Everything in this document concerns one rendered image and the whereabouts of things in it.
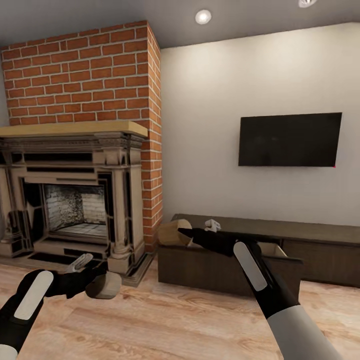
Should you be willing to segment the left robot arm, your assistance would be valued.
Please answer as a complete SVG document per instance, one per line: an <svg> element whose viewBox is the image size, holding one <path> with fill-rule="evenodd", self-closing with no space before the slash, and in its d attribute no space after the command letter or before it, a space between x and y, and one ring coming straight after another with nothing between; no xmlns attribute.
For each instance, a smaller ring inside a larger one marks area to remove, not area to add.
<svg viewBox="0 0 360 360"><path fill-rule="evenodd" d="M44 297L65 294L71 299L97 276L108 273L92 266L80 271L93 257L91 253L83 254L68 267L67 273L41 269L20 282L17 293L0 310L0 360L16 360L44 305Z"/></svg>

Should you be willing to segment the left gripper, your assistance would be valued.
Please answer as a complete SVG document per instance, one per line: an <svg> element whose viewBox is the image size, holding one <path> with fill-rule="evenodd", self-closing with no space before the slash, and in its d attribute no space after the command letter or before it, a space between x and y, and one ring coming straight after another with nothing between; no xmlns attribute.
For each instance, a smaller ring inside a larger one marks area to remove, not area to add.
<svg viewBox="0 0 360 360"><path fill-rule="evenodd" d="M70 276L70 285L67 291L64 293L67 299L73 298L75 295L79 294L88 286L97 276L107 274L107 270L103 268L92 268L88 266L81 272L68 273Z"/></svg>

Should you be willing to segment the pillar candle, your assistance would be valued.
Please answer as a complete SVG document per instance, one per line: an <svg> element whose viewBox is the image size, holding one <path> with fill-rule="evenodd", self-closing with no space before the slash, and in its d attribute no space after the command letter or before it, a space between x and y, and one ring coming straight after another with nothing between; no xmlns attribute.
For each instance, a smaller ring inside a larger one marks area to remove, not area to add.
<svg viewBox="0 0 360 360"><path fill-rule="evenodd" d="M97 276L84 290L89 298L111 300L119 294L121 287L121 276L108 271L106 274Z"/></svg>
<svg viewBox="0 0 360 360"><path fill-rule="evenodd" d="M192 238L178 231L178 229L192 229L191 223L186 219L176 221L169 221L160 224L158 228L158 238L160 243L165 246L180 246L187 245Z"/></svg>

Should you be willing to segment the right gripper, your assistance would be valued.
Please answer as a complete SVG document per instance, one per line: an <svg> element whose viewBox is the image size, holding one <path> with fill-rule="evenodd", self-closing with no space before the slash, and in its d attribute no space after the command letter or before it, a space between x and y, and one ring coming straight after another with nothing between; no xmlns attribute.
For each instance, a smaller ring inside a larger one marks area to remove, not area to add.
<svg viewBox="0 0 360 360"><path fill-rule="evenodd" d="M201 245L203 248L218 253L217 244L222 234L217 232L205 231L201 228L179 228L178 231L189 238L192 238L192 242Z"/></svg>

